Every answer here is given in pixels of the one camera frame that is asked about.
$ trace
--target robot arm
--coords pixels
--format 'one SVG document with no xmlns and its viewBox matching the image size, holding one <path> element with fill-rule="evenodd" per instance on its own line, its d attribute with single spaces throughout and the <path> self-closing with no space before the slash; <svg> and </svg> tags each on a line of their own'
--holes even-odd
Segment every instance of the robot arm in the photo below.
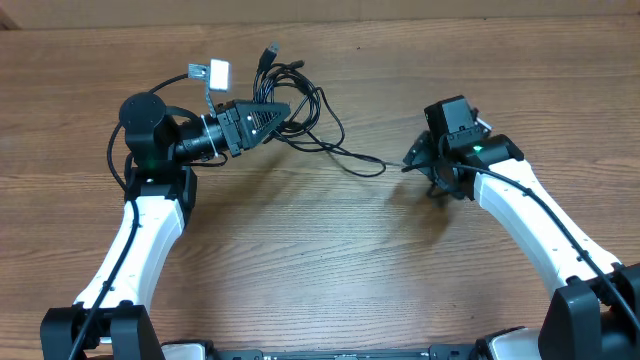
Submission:
<svg viewBox="0 0 640 360">
<path fill-rule="evenodd" d="M 188 75 L 174 78 L 205 83 L 207 115 L 197 117 L 167 106 L 154 94 L 174 79 L 123 103 L 120 124 L 137 167 L 125 171 L 122 225 L 102 266 L 74 305 L 47 312 L 40 327 L 45 360 L 82 357 L 81 350 L 94 349 L 100 342 L 112 343 L 117 359 L 166 358 L 148 315 L 153 292 L 167 255 L 195 206 L 197 177 L 191 167 L 220 165 L 193 161 L 207 161 L 219 154 L 227 159 L 225 151 L 238 156 L 261 144 L 290 114 L 289 105 L 283 103 L 235 100 L 214 106 L 209 92 L 227 89 L 228 72 L 228 63 L 212 60 L 211 66 L 190 65 Z M 174 116 L 188 120 L 178 124 Z M 139 225 L 134 234 L 135 220 Z M 200 353 L 209 353 L 209 348 L 206 343 L 190 343 L 166 349 L 172 358 L 203 359 Z"/>
<path fill-rule="evenodd" d="M 508 137 L 491 137 L 464 97 L 431 105 L 425 115 L 429 131 L 410 149 L 403 171 L 427 175 L 430 197 L 478 201 L 523 250 L 551 296 L 542 329 L 489 335 L 478 340 L 469 359 L 640 358 L 640 267 L 623 266 L 580 230 L 523 153 Z M 438 195 L 436 187 L 442 189 Z M 601 312 L 601 305 L 610 308 Z"/>
</svg>

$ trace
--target black connector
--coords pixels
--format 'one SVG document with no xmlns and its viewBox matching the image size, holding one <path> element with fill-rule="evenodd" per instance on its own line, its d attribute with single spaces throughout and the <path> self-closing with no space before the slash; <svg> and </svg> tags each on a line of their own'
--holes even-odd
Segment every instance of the black connector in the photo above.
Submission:
<svg viewBox="0 0 640 360">
<path fill-rule="evenodd" d="M 262 56 L 260 56 L 260 61 L 258 62 L 258 72 L 265 72 L 271 69 L 271 64 L 278 56 L 278 51 L 280 51 L 280 45 L 277 42 L 272 42 L 268 48 L 264 49 Z"/>
</svg>

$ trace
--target black wire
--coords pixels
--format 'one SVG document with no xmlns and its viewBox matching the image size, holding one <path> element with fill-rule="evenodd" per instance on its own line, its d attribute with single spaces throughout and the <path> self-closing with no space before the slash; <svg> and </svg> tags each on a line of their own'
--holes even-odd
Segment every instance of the black wire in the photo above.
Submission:
<svg viewBox="0 0 640 360">
<path fill-rule="evenodd" d="M 622 297 L 622 295 L 620 294 L 618 289 L 616 289 L 616 287 L 611 283 L 611 281 L 609 280 L 607 275 L 605 275 L 605 273 L 602 272 L 602 270 L 598 267 L 598 265 L 591 259 L 591 257 L 589 256 L 589 253 L 587 251 L 585 251 L 582 248 L 582 246 L 580 246 L 580 243 L 578 243 L 578 241 L 573 237 L 571 232 L 564 226 L 564 224 L 562 223 L 560 218 L 558 218 L 558 216 L 553 212 L 553 210 L 551 210 L 549 205 L 547 205 L 547 203 L 545 203 L 544 200 L 542 200 L 538 195 L 536 195 L 536 193 L 534 193 L 532 189 L 527 188 L 526 186 L 518 183 L 517 181 L 512 180 L 512 179 L 510 179 L 510 178 L 508 178 L 508 177 L 506 177 L 506 176 L 504 176 L 502 174 L 498 174 L 498 173 L 496 173 L 494 171 L 491 171 L 491 170 L 486 170 L 486 169 L 482 169 L 482 168 L 479 168 L 479 167 L 463 165 L 463 164 L 453 164 L 453 163 L 449 163 L 449 162 L 442 162 L 442 165 L 448 166 L 448 167 L 451 167 L 451 168 L 456 168 L 456 169 L 459 169 L 459 170 L 473 171 L 473 172 L 478 172 L 478 173 L 481 173 L 481 174 L 486 174 L 486 175 L 492 176 L 492 177 L 494 177 L 494 178 L 496 178 L 498 180 L 501 180 L 501 181 L 503 181 L 503 182 L 515 187 L 516 189 L 522 191 L 527 196 L 531 197 L 531 199 L 533 199 L 536 203 L 538 203 L 538 205 L 540 205 L 540 207 L 544 210 L 544 212 L 546 212 L 547 215 L 549 215 L 551 220 L 556 224 L 556 226 L 558 226 L 560 231 L 564 234 L 564 236 L 567 238 L 569 243 L 576 250 L 578 255 L 587 263 L 587 265 L 589 265 L 591 270 L 593 270 L 593 272 L 596 273 L 598 278 L 600 278 L 600 280 L 604 283 L 604 285 L 607 288 L 607 290 L 613 295 L 617 305 L 619 305 L 622 308 L 622 311 L 629 318 L 629 320 L 631 321 L 633 327 L 636 329 L 636 331 L 638 333 L 640 333 L 640 320 L 638 320 L 638 318 L 636 317 L 635 313 L 633 312 L 633 310 L 631 309 L 629 304 L 625 301 L 625 299 Z M 431 163 L 431 162 L 425 162 L 425 163 L 420 163 L 420 164 L 416 164 L 416 165 L 411 165 L 411 166 L 407 166 L 407 167 L 403 168 L 402 172 L 408 172 L 408 171 L 411 171 L 411 170 L 424 168 L 424 167 L 437 167 L 437 164 L 434 164 L 434 163 Z"/>
<path fill-rule="evenodd" d="M 176 77 L 172 77 L 171 79 L 167 80 L 167 81 L 163 81 L 160 84 L 154 86 L 151 90 L 149 90 L 150 93 L 154 93 L 160 89 L 162 89 L 163 87 L 167 86 L 167 85 L 171 85 L 174 82 L 178 82 L 180 80 L 184 80 L 184 79 L 188 79 L 189 78 L 189 74 L 182 74 L 182 75 L 178 75 Z"/>
<path fill-rule="evenodd" d="M 343 147 L 342 143 L 345 140 L 346 134 L 344 126 L 340 121 L 340 118 L 333 111 L 324 90 L 321 87 L 316 87 L 307 77 L 302 75 L 297 69 L 304 63 L 302 61 L 296 61 L 291 64 L 275 63 L 271 65 L 268 71 L 258 70 L 253 83 L 253 101 L 257 103 L 274 102 L 275 100 L 275 88 L 277 87 L 292 87 L 298 90 L 304 95 L 302 101 L 298 104 L 295 111 L 284 121 L 272 134 L 272 138 L 287 143 L 292 148 L 307 153 L 313 152 L 327 152 L 332 155 L 345 156 L 355 158 L 361 161 L 370 162 L 380 165 L 381 169 L 373 174 L 363 174 L 354 170 L 351 170 L 336 161 L 338 165 L 346 172 L 359 176 L 359 177 L 376 177 L 382 175 L 387 170 L 387 165 L 395 165 L 390 162 L 383 161 L 377 157 L 352 153 Z M 340 129 L 340 138 L 335 143 L 330 143 L 320 140 L 318 137 L 311 133 L 311 130 L 318 124 L 320 120 L 320 112 L 322 104 L 327 108 L 327 111 L 331 114 L 336 124 Z M 309 113 L 302 121 L 297 121 L 302 109 L 308 104 Z M 294 138 L 307 135 L 311 138 L 311 141 L 299 141 L 293 140 Z"/>
<path fill-rule="evenodd" d="M 107 165 L 109 165 L 109 170 L 111 171 L 111 175 L 116 179 L 118 185 L 124 190 L 127 191 L 127 184 L 120 178 L 118 172 L 116 171 L 116 167 L 113 166 L 113 144 L 116 142 L 116 137 L 118 136 L 118 131 L 122 127 L 122 123 L 118 122 L 118 125 L 113 129 L 113 133 L 111 134 L 111 138 L 109 139 L 109 144 L 107 145 Z"/>
<path fill-rule="evenodd" d="M 131 203 L 131 207 L 133 208 L 133 222 L 131 224 L 131 232 L 129 233 L 129 238 L 127 239 L 127 242 L 125 243 L 124 248 L 122 249 L 122 252 L 118 257 L 116 264 L 111 270 L 111 274 L 109 274 L 109 278 L 107 278 L 107 280 L 102 284 L 102 289 L 100 290 L 100 294 L 98 294 L 98 297 L 96 298 L 95 302 L 93 303 L 93 306 L 91 307 L 91 310 L 89 311 L 89 315 L 84 320 L 84 323 L 80 328 L 80 332 L 78 333 L 78 336 L 76 336 L 75 340 L 73 341 L 73 345 L 71 347 L 71 353 L 69 354 L 69 360 L 76 360 L 76 358 L 78 357 L 78 354 L 82 350 L 82 345 L 84 344 L 84 339 L 87 335 L 87 331 L 89 330 L 89 326 L 91 326 L 91 324 L 93 323 L 96 317 L 96 314 L 98 312 L 98 309 L 100 308 L 100 304 L 102 303 L 104 298 L 107 296 L 107 293 L 111 290 L 113 281 L 118 275 L 118 271 L 120 270 L 120 267 L 122 267 L 122 264 L 124 263 L 124 260 L 126 259 L 127 254 L 129 253 L 129 249 L 131 249 L 131 245 L 133 244 L 133 239 L 136 237 L 136 232 L 138 231 L 138 226 L 140 225 L 140 213 L 138 211 L 138 204 L 136 204 L 136 201 L 131 200 L 130 203 Z"/>
</svg>

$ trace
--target wood grain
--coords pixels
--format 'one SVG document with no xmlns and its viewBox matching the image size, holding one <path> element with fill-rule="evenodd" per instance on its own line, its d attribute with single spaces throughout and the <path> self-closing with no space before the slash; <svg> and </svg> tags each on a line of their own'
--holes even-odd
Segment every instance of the wood grain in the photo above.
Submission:
<svg viewBox="0 0 640 360">
<path fill-rule="evenodd" d="M 275 39 L 327 91 L 348 149 L 399 161 L 422 109 L 465 94 L 592 238 L 640 259 L 637 16 L 3 32 L 0 357 L 41 357 L 42 316 L 87 285 L 119 227 L 105 147 L 121 102 L 210 57 L 233 64 L 216 100 L 247 98 Z M 201 91 L 161 96 L 203 112 Z M 316 132 L 336 131 L 325 116 Z M 122 140 L 115 154 L 121 168 Z M 544 318 L 542 282 L 505 231 L 475 203 L 434 207 L 419 174 L 359 179 L 272 143 L 198 175 L 153 302 L 161 341 L 408 348 Z"/>
</svg>

